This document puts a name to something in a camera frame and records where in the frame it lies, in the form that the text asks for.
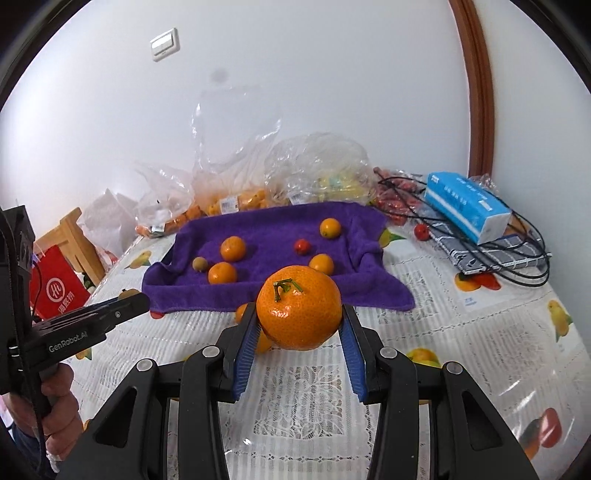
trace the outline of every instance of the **red shopping bag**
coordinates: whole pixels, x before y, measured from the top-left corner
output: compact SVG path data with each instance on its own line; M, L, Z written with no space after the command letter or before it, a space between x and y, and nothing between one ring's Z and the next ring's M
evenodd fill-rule
M33 307L37 293L39 293L35 311L38 316L43 320L48 320L84 306L90 294L57 245L46 250L45 254L39 258L37 265L41 271L42 283L39 285L37 272L31 272L29 300L31 307Z

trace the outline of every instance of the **purple towel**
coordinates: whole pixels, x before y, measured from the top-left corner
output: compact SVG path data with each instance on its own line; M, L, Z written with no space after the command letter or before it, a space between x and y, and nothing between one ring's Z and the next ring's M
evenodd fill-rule
M336 218L342 225L338 239L320 235L320 222ZM307 265L313 255L327 253L335 262L332 279L342 302L394 310L414 308L413 295L382 263L378 238L386 217L356 203L312 203L275 207L201 218L185 225L162 262L144 275L142 291L150 298L151 310L217 310L231 312L255 301L264 281L288 265ZM221 243L240 236L247 245L246 257L234 264L238 282L210 285L206 273L195 272L191 262L205 257L210 265L221 262ZM294 251L300 238L313 250L301 257Z

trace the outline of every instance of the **white wall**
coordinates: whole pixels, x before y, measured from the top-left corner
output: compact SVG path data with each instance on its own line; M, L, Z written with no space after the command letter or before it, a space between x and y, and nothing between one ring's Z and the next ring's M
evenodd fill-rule
M107 187L138 198L136 160L190 170L191 111L219 68L278 99L282 138L339 132L375 165L466 171L467 80L447 1L257 3L84 7L0 113L2 207L25 203L42 234ZM181 50L154 63L148 42L172 27Z
M554 252L551 284L591 351L591 95L508 0L476 0L496 95L493 176Z

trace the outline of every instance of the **screw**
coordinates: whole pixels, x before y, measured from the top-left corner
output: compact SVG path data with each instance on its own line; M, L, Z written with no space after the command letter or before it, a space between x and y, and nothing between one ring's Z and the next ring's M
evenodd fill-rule
M220 349L215 345L210 345L202 350L202 354L205 358L213 358L214 356L218 356L220 354Z
M146 370L150 370L150 368L152 368L152 365L154 364L154 362L152 360L150 360L149 358L144 358L143 360L140 360L135 367L140 371L140 372L145 372Z
M449 362L447 364L447 371L450 372L451 374L459 375L464 371L464 369L457 362Z
M384 358L396 358L398 355L398 351L391 346L385 346L380 351L379 354L382 355Z

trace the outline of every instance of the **human hand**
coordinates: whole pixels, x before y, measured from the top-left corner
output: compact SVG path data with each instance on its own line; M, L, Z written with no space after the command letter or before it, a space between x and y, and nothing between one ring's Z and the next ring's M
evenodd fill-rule
M78 413L78 401L70 391L74 372L66 364L60 364L56 373L41 384L41 392L57 399L50 414L41 422L46 436L47 451L65 460L78 437L82 434L82 420ZM3 395L4 403L16 426L34 437L37 422L31 403L13 393Z

